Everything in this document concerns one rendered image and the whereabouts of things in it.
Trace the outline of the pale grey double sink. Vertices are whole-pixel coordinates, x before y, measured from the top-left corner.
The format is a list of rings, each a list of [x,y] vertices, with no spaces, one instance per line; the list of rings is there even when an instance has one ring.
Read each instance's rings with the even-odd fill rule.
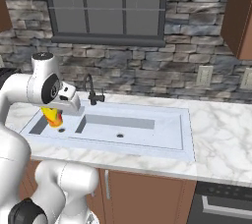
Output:
[[[59,146],[193,161],[189,111],[123,103],[81,102],[78,113],[65,113],[50,127],[37,112],[21,130],[28,140]]]

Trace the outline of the brown wall cupboard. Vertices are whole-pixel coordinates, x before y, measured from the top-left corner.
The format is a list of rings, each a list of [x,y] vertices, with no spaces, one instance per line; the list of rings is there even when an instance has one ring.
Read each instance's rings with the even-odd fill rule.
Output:
[[[12,22],[5,0],[0,0],[0,32],[12,28]]]
[[[227,0],[220,35],[239,60],[252,60],[252,0]]]

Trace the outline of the pale wall socket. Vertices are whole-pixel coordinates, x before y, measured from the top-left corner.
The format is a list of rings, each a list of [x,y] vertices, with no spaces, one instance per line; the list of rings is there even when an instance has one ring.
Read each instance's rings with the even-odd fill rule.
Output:
[[[196,85],[209,86],[213,74],[213,66],[200,66],[197,74]]]
[[[240,87],[244,89],[252,89],[252,68],[245,69]]]

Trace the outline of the grey framed window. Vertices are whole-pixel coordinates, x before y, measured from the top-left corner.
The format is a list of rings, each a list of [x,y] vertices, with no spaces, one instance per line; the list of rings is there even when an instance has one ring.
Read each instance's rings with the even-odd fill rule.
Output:
[[[46,0],[57,43],[164,46],[166,0]]]

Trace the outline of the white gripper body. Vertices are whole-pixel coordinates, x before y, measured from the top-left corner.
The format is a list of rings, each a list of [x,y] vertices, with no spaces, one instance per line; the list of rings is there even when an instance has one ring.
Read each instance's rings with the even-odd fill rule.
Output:
[[[81,108],[80,97],[77,93],[72,98],[61,99],[59,95],[48,104],[42,104],[42,107],[61,110],[65,114],[75,114]]]

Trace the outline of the black tap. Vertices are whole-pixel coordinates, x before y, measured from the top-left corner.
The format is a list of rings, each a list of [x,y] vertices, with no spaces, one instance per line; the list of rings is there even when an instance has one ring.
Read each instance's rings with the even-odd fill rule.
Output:
[[[84,90],[87,90],[87,84],[90,85],[88,100],[90,101],[91,105],[96,105],[98,101],[103,102],[105,100],[105,96],[103,93],[101,95],[97,95],[95,93],[93,77],[91,74],[86,74],[84,77]]]

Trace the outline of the black dishwasher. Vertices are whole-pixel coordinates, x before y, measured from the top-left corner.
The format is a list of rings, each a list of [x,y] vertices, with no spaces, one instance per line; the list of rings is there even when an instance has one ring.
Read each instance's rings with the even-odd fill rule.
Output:
[[[252,224],[250,219],[204,213],[202,196],[206,196],[211,205],[252,210],[252,188],[198,182],[187,224]]]

